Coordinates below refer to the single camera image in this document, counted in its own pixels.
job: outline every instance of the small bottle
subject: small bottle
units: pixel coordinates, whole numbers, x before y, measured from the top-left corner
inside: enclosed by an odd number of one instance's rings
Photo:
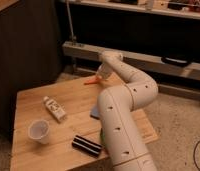
[[[45,96],[43,102],[50,113],[57,119],[58,122],[62,122],[65,118],[66,112],[63,108],[54,100]]]

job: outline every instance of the desk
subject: desk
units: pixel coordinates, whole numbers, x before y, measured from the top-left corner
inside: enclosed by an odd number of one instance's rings
[[[11,158],[12,171],[70,170],[108,157],[103,150],[99,158],[93,158],[71,147],[75,135],[81,135],[100,143],[100,121],[89,116],[102,89],[121,84],[113,74],[107,81],[97,85],[83,85],[88,77],[21,91],[17,95],[14,137]],[[48,113],[43,97],[55,99],[67,112],[61,124]],[[132,113],[145,142],[156,140],[152,125],[143,110]],[[44,118],[50,125],[50,143],[40,145],[27,136],[29,124]]]

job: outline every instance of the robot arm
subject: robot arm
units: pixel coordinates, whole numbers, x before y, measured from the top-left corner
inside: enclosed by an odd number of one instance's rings
[[[122,54],[105,51],[97,75],[108,78],[116,72],[127,84],[109,87],[98,97],[98,110],[106,147],[115,171],[156,171],[131,111],[152,102],[156,82],[146,73],[122,62]]]

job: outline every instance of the white cup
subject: white cup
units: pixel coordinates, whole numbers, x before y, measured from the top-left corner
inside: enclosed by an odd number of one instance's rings
[[[28,129],[28,136],[41,144],[49,142],[49,123],[44,119],[35,120]]]

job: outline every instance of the orange object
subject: orange object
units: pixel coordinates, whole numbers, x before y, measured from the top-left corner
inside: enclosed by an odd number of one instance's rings
[[[100,81],[102,80],[102,78],[100,78],[99,76],[95,75],[94,78],[87,80],[86,82],[84,82],[85,85],[89,85],[89,84],[98,84]]]

